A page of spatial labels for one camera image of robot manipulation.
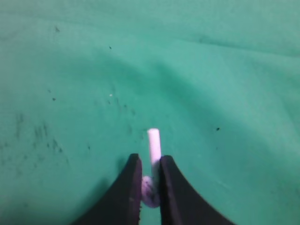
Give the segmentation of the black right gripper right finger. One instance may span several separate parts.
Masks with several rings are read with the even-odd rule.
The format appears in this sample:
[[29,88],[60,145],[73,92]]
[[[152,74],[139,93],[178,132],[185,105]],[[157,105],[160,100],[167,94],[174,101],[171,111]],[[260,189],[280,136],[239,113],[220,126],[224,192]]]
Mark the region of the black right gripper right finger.
[[186,180],[172,156],[160,159],[159,195],[163,225],[232,225]]

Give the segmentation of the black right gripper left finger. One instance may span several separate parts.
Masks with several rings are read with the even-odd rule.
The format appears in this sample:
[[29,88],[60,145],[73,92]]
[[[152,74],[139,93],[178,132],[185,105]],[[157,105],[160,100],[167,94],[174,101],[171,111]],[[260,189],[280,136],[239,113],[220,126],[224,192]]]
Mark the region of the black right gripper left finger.
[[130,154],[106,193],[74,225],[138,225],[142,201],[142,162]]

